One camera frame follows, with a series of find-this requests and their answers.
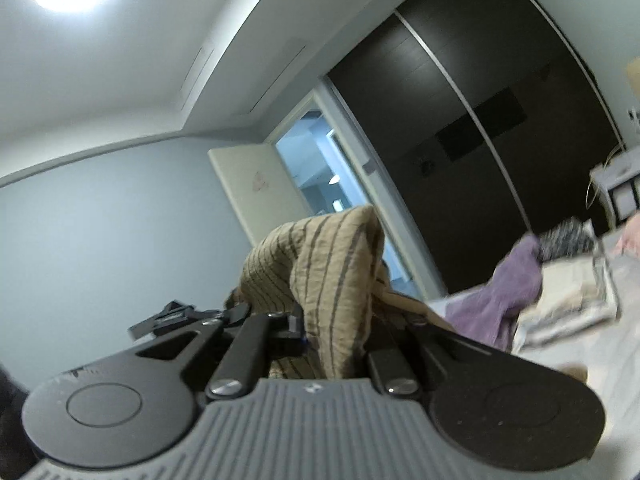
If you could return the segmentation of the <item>tan striped shirt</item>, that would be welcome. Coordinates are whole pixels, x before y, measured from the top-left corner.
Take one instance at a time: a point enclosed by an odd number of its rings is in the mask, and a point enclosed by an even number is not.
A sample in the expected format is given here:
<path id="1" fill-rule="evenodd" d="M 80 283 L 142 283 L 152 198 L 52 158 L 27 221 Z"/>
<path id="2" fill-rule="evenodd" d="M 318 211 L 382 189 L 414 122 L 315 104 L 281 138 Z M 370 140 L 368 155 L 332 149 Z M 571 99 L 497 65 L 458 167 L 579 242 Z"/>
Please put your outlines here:
<path id="1" fill-rule="evenodd" d="M 410 313 L 440 328 L 449 323 L 425 302 L 394 292 L 383 260 L 385 233 L 371 205 L 288 222 L 246 257 L 226 306 L 255 313 L 303 312 L 310 347 L 272 362 L 286 379 L 352 377 L 375 315 Z"/>

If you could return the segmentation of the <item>folded beige striped clothes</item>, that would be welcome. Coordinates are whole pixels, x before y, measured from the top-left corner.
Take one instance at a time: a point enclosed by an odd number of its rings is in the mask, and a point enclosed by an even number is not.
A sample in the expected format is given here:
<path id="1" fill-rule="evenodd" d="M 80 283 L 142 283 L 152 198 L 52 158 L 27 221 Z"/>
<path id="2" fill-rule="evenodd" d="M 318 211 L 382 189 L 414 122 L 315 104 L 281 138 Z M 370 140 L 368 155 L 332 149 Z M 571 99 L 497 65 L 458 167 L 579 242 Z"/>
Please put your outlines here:
<path id="1" fill-rule="evenodd" d="M 608 260 L 602 256 L 554 260 L 542 266 L 538 300 L 518 315 L 512 350 L 541 347 L 614 321 L 617 315 Z"/>

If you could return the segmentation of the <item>purple fleece garment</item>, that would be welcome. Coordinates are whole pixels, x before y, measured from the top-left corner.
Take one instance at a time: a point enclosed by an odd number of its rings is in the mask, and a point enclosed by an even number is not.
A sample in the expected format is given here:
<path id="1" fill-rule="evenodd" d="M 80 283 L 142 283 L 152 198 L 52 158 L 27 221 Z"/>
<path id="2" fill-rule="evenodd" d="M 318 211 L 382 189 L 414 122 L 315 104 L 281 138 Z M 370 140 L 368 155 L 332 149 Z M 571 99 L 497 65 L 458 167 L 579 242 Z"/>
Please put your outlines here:
<path id="1" fill-rule="evenodd" d="M 462 336 L 509 351 L 518 315 L 541 292 L 539 255 L 539 238 L 524 235 L 496 266 L 485 285 L 448 304 L 447 322 Z"/>

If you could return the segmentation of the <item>white open door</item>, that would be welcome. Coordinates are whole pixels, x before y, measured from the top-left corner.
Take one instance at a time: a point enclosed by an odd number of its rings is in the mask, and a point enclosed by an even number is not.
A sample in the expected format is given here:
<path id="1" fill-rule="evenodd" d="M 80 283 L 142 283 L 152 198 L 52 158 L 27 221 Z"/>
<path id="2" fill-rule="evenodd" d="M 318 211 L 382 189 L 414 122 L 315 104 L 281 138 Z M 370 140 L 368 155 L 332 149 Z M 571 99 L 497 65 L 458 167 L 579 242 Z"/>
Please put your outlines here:
<path id="1" fill-rule="evenodd" d="M 278 226 L 312 216 L 272 144 L 212 148 L 208 157 L 253 247 Z"/>

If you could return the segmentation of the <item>dark sliding wardrobe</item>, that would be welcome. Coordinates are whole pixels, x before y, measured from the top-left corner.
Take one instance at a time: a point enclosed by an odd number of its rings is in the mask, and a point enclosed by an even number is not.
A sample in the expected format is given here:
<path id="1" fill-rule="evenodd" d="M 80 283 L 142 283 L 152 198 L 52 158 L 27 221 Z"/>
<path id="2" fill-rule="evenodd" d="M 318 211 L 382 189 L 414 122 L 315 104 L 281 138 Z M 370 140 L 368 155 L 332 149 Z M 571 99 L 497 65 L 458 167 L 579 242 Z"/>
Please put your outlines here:
<path id="1" fill-rule="evenodd" d="M 406 0 L 328 77 L 446 292 L 486 282 L 526 233 L 603 219 L 589 174 L 617 132 L 532 0 Z"/>

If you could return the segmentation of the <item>light pink garment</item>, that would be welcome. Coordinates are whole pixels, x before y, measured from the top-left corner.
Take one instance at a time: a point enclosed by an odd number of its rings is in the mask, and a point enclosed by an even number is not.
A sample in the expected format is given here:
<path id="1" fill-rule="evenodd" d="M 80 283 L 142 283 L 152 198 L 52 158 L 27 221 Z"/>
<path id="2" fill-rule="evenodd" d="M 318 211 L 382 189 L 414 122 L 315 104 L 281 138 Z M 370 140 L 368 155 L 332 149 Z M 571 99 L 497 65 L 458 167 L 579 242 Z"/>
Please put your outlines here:
<path id="1" fill-rule="evenodd" d="M 626 222 L 614 252 L 616 255 L 626 254 L 637 259 L 640 258 L 640 217 L 638 214 Z"/>

